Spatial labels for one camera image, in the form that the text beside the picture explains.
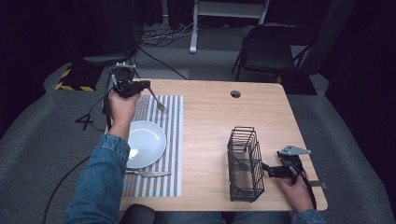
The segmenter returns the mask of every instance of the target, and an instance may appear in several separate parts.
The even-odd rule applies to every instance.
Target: person's right hand
[[[108,133],[121,137],[128,142],[129,129],[131,127],[131,121],[134,118],[139,97],[140,93],[124,99],[115,92],[108,97],[111,117],[113,118],[113,125]]]
[[[276,182],[285,193],[291,207],[298,213],[308,209],[314,209],[306,184],[300,175],[297,176],[297,181],[293,186],[288,185],[281,178],[277,178]]]

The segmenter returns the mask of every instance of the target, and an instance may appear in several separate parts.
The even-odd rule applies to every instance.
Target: denim sleeve
[[[105,134],[78,178],[64,223],[119,223],[123,177],[130,147]]]
[[[317,210],[310,209],[295,216],[293,224],[326,224],[326,222]]]

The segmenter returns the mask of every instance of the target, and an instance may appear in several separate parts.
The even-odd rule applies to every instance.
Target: chair
[[[282,80],[289,79],[292,87],[304,54],[318,40],[318,32],[307,26],[266,22],[255,26],[242,41],[242,48],[233,65],[238,66],[235,81],[239,80],[241,68],[251,72],[274,74]],[[301,46],[292,56],[291,46]]]
[[[155,211],[151,208],[134,203],[125,211],[120,224],[154,224]]]

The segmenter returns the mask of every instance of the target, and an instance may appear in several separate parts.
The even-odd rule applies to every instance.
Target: white plate
[[[166,149],[166,136],[157,124],[138,120],[131,123],[128,168],[143,168],[157,161]]]

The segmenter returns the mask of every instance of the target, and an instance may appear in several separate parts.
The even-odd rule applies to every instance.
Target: gray carpet
[[[189,54],[189,36],[163,48],[143,49],[189,79],[233,81],[230,71],[247,30],[205,30],[199,34],[196,54]],[[160,77],[177,78],[140,50],[135,58],[141,77],[162,73]],[[75,120],[87,114],[102,97],[106,69],[98,91],[56,91],[54,87],[66,67],[48,76],[44,83],[47,93],[23,111],[0,141],[0,223],[41,222],[58,181],[92,152],[102,134],[91,126],[82,131],[83,125]],[[241,75],[241,81],[270,79]],[[288,98],[305,143],[313,151],[311,158],[318,177],[329,186],[324,190],[329,208],[322,215],[332,224],[395,223],[382,182],[324,96],[327,80],[321,75],[311,79],[318,95]],[[106,127],[100,104],[92,110],[92,119],[96,128]],[[62,222],[81,169],[78,167],[58,189],[47,223]]]

